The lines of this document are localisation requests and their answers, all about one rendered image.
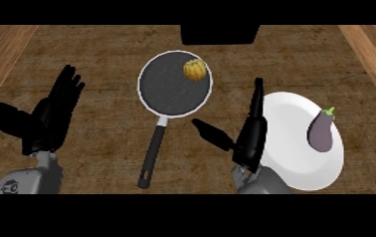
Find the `purple eggplant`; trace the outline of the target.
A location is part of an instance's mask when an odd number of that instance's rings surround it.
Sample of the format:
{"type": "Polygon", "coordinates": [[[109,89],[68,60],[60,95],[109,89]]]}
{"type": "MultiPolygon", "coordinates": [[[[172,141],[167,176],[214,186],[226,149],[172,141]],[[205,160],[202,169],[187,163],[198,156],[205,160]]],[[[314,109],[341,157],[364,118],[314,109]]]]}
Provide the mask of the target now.
{"type": "Polygon", "coordinates": [[[332,124],[335,120],[335,107],[321,110],[313,119],[307,130],[307,142],[318,152],[327,152],[332,148],[332,124]]]}

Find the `black frying pan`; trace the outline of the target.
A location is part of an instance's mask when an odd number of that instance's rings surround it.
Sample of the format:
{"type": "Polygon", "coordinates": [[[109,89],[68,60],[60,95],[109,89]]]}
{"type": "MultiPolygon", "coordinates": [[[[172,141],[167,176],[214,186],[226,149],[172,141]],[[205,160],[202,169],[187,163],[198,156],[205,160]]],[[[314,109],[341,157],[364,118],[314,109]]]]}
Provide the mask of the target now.
{"type": "Polygon", "coordinates": [[[165,51],[149,59],[139,75],[139,98],[146,109],[158,116],[139,178],[139,188],[143,189],[150,187],[168,121],[193,114],[211,95],[209,66],[203,63],[205,75],[200,80],[192,81],[184,75],[184,64],[190,60],[199,60],[195,53],[183,50],[165,51]]]}

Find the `yellow squash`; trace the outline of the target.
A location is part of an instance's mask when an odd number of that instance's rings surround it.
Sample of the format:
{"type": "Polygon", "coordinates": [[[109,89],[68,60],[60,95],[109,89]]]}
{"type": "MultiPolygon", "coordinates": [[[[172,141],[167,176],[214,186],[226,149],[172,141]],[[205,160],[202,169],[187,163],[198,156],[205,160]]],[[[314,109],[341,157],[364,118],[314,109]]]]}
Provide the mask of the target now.
{"type": "Polygon", "coordinates": [[[205,78],[205,62],[202,59],[192,59],[184,64],[184,76],[192,81],[200,81],[205,78]]]}

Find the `black box appliance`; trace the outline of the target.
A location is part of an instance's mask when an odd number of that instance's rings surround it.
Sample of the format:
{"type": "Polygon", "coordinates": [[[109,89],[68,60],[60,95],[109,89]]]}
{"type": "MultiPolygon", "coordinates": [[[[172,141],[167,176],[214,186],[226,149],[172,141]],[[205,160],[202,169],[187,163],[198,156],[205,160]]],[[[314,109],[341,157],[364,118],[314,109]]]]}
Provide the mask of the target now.
{"type": "Polygon", "coordinates": [[[258,25],[249,26],[192,26],[181,25],[184,45],[242,45],[254,42],[258,25]]]}

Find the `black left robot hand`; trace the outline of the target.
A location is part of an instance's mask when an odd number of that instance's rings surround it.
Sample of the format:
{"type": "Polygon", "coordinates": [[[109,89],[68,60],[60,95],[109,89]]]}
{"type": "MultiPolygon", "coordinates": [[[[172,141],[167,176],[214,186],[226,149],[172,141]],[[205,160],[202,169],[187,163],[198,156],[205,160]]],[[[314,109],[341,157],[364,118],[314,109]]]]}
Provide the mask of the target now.
{"type": "Polygon", "coordinates": [[[75,72],[75,67],[66,65],[49,97],[38,102],[29,114],[0,102],[0,131],[22,139],[24,155],[31,155],[40,150],[54,152],[63,145],[74,109],[85,86],[75,72]]]}

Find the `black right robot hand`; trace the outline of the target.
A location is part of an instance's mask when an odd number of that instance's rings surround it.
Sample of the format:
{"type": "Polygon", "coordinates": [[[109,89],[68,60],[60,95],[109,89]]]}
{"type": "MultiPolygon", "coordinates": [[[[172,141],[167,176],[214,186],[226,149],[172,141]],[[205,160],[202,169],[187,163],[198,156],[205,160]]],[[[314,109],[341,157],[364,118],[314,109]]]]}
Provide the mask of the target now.
{"type": "Polygon", "coordinates": [[[249,113],[236,140],[202,120],[198,118],[192,120],[199,136],[224,151],[233,150],[231,161],[251,172],[256,172],[265,144],[267,120],[262,116],[262,101],[262,78],[256,78],[249,113]]]}

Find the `white plate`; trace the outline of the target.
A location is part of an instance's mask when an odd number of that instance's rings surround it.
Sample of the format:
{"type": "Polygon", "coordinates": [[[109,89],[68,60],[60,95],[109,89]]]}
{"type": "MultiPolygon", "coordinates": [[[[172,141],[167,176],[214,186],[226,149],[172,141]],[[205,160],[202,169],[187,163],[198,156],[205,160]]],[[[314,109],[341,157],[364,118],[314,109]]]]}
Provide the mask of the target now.
{"type": "Polygon", "coordinates": [[[314,191],[338,179],[343,166],[343,143],[330,125],[332,148],[318,152],[308,144],[307,131],[321,107],[304,96],[276,92],[264,96],[267,136],[261,165],[270,167],[289,187],[314,191]]]}

